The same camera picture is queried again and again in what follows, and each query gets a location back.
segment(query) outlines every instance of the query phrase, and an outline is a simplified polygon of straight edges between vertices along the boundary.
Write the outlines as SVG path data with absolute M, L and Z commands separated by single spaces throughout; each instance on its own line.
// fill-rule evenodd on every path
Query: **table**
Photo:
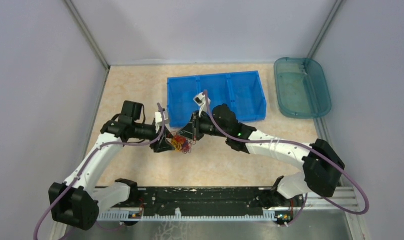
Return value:
M 318 136 L 312 119 L 293 119 L 280 113 L 271 63 L 113 66 L 88 151 L 95 144 L 102 126 L 121 112 L 125 100 L 144 104 L 146 121 L 152 122 L 158 110 L 156 103 L 167 107 L 168 77 L 245 71 L 259 72 L 267 100 L 265 120 L 247 124 L 283 139 L 315 142 Z M 190 154 L 153 153 L 148 146 L 126 146 L 112 160 L 97 185 L 109 186 L 116 179 L 124 178 L 146 187 L 271 186 L 278 177 L 298 171 L 270 157 L 236 152 L 226 145 L 224 138 L 205 136 L 192 147 Z

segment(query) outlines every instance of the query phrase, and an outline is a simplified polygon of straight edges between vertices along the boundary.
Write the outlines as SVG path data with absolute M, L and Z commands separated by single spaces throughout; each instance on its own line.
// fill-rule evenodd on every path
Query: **floor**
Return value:
M 266 119 L 247 123 L 266 134 L 302 143 L 313 143 L 317 132 L 312 119 L 293 119 L 279 111 L 273 64 L 195 64 L 113 66 L 110 70 L 90 139 L 92 147 L 103 124 L 121 112 L 123 102 L 145 105 L 148 121 L 156 103 L 167 106 L 167 78 L 214 73 L 258 71 L 267 99 Z M 103 173 L 99 186 L 116 179 L 135 181 L 139 186 L 271 186 L 278 177 L 298 172 L 291 165 L 265 156 L 236 152 L 225 139 L 206 136 L 190 154 L 153 153 L 148 146 L 125 147 Z

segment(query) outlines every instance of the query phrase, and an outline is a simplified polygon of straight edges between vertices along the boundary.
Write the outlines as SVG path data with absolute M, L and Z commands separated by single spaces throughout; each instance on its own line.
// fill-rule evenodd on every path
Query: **robotic arm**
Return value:
M 189 123 L 178 131 L 178 135 L 192 141 L 199 141 L 205 135 L 225 138 L 206 113 L 206 100 L 209 103 L 209 99 L 205 99 L 202 93 L 194 98 L 200 110 L 192 113 Z M 106 167 L 124 145 L 127 145 L 129 139 L 154 141 L 161 132 L 162 117 L 166 121 L 165 124 L 168 123 L 165 110 L 155 113 L 152 124 L 137 123 L 142 108 L 141 103 L 124 102 L 121 113 L 103 126 L 96 144 L 81 165 L 62 184 L 54 183 L 50 187 L 49 199 L 52 204 L 68 186 L 73 184 L 68 193 L 52 209 L 54 221 L 89 230 L 96 223 L 99 213 L 119 203 L 139 201 L 139 189 L 134 181 L 118 179 L 112 186 L 96 192 L 95 187 Z M 267 197 L 275 203 L 280 204 L 297 195 L 309 192 L 315 192 L 321 197 L 333 196 L 341 173 L 309 150 L 280 143 L 284 140 L 240 123 L 235 113 L 226 104 L 215 107 L 212 116 L 218 126 L 230 136 L 250 141 L 271 140 L 271 143 L 244 143 L 227 138 L 225 142 L 233 150 L 272 157 L 301 170 L 294 175 L 277 179 L 267 194 Z M 171 133 L 165 127 L 162 136 L 150 144 L 150 148 L 154 153 L 175 151 L 176 147 L 171 143 L 172 138 Z M 326 141 L 317 139 L 314 144 L 305 145 L 327 156 L 342 169 L 345 168 L 343 162 Z

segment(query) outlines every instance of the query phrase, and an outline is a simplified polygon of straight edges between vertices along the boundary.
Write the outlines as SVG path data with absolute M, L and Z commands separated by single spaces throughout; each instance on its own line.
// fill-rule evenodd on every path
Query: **blue bin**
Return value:
M 211 110 L 227 104 L 240 122 L 266 118 L 267 101 L 258 71 L 169 77 L 167 82 L 170 127 L 184 127 L 199 106 L 193 98 L 208 90 Z

